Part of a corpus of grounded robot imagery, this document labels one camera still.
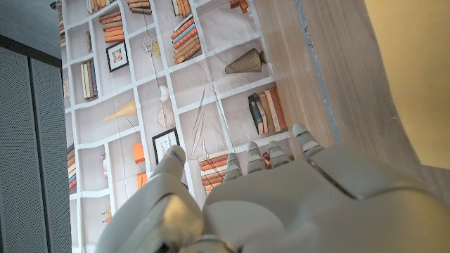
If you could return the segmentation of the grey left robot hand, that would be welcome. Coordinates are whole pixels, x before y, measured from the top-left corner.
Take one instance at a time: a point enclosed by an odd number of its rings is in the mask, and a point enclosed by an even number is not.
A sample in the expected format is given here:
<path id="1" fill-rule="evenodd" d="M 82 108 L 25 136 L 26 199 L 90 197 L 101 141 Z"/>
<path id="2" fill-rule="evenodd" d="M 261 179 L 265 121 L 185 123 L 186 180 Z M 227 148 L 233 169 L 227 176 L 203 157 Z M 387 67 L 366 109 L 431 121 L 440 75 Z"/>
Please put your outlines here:
<path id="1" fill-rule="evenodd" d="M 423 184 L 357 150 L 324 148 L 302 124 L 304 153 L 277 142 L 269 162 L 230 154 L 223 183 L 199 206 L 171 146 L 149 181 L 113 215 L 97 252 L 448 252 L 449 208 Z"/>

